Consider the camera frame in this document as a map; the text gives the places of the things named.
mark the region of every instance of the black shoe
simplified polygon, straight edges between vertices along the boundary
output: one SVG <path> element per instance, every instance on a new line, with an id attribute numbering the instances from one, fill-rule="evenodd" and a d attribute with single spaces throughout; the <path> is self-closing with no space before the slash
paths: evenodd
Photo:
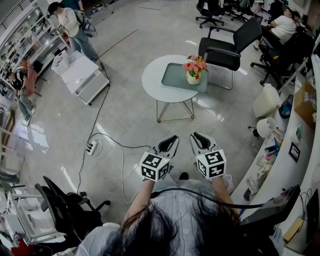
<path id="1" fill-rule="evenodd" d="M 189 174 L 186 172 L 181 173 L 179 177 L 179 181 L 182 181 L 182 180 L 185 180 L 185 181 L 189 180 Z"/>

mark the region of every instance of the white flower pot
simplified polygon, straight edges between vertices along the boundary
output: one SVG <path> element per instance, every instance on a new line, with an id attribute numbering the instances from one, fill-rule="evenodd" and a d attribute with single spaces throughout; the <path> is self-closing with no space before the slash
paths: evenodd
<path id="1" fill-rule="evenodd" d="M 196 79 L 195 77 L 191 76 L 190 73 L 186 72 L 186 80 L 190 85 L 198 85 L 201 83 L 201 73 L 199 74 L 199 78 Z"/>

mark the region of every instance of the power outlet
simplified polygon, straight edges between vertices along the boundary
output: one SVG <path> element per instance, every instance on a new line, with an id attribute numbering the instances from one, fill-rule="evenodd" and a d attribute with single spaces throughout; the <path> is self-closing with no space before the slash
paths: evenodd
<path id="1" fill-rule="evenodd" d="M 92 156 L 98 143 L 95 140 L 93 140 L 90 144 L 92 144 L 92 147 L 91 149 L 89 149 L 90 151 L 87 151 L 87 153 L 89 156 Z"/>

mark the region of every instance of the bouquet of flowers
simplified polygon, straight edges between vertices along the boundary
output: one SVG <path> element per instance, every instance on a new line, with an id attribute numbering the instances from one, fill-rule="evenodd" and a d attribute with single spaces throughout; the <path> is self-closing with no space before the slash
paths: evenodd
<path id="1" fill-rule="evenodd" d="M 184 71 L 188 72 L 190 76 L 194 77 L 196 80 L 199 79 L 201 72 L 207 68 L 206 62 L 201 56 L 190 55 L 188 58 L 188 63 L 183 64 Z"/>

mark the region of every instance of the black and white pattern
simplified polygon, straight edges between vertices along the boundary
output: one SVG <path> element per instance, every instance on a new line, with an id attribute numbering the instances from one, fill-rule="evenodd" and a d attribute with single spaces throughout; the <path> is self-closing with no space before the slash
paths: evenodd
<path id="1" fill-rule="evenodd" d="M 143 164 L 146 166 L 150 166 L 152 168 L 157 168 L 161 162 L 161 157 L 155 156 L 153 154 L 149 154 L 143 161 Z"/>
<path id="2" fill-rule="evenodd" d="M 206 177 L 207 176 L 207 168 L 206 166 L 198 160 L 198 169 L 199 171 Z"/>
<path id="3" fill-rule="evenodd" d="M 159 170 L 159 179 L 161 179 L 163 176 L 165 176 L 169 172 L 169 163 L 167 163 L 165 166 L 163 166 Z"/>
<path id="4" fill-rule="evenodd" d="M 221 175 L 224 173 L 225 170 L 225 164 L 218 164 L 213 167 L 209 167 L 209 178 L 213 178 L 215 176 Z"/>
<path id="5" fill-rule="evenodd" d="M 209 165 L 213 165 L 213 164 L 220 163 L 220 162 L 224 161 L 224 159 L 221 156 L 219 151 L 206 154 L 205 158 L 206 158 Z"/>
<path id="6" fill-rule="evenodd" d="M 150 179 L 150 180 L 156 180 L 156 171 L 155 170 L 151 170 L 149 168 L 146 168 L 144 166 L 141 166 L 141 172 L 142 172 L 142 176 Z"/>
<path id="7" fill-rule="evenodd" d="M 289 155 L 293 158 L 294 161 L 298 162 L 300 156 L 300 149 L 293 142 L 291 142 Z"/>

